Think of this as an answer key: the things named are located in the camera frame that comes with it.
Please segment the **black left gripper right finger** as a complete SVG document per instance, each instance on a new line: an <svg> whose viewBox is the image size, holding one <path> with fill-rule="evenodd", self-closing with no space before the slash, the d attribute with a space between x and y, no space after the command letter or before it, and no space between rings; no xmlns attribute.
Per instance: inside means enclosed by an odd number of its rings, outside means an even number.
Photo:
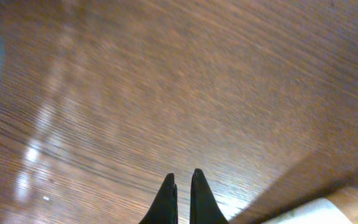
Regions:
<svg viewBox="0 0 358 224"><path fill-rule="evenodd" d="M195 169L191 180L190 224L228 224L201 169Z"/></svg>

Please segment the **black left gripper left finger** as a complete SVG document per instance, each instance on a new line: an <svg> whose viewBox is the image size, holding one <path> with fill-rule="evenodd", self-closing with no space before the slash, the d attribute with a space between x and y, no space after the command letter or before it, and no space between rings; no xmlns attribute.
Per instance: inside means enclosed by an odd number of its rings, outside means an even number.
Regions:
<svg viewBox="0 0 358 224"><path fill-rule="evenodd" d="M166 175L148 212L139 224L177 224L177 185L174 173Z"/></svg>

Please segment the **white cream tube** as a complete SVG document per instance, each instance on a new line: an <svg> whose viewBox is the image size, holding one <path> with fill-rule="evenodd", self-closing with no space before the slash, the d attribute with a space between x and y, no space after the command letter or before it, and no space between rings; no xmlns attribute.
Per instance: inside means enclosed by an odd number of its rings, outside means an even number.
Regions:
<svg viewBox="0 0 358 224"><path fill-rule="evenodd" d="M341 188L262 224L358 224L358 189Z"/></svg>

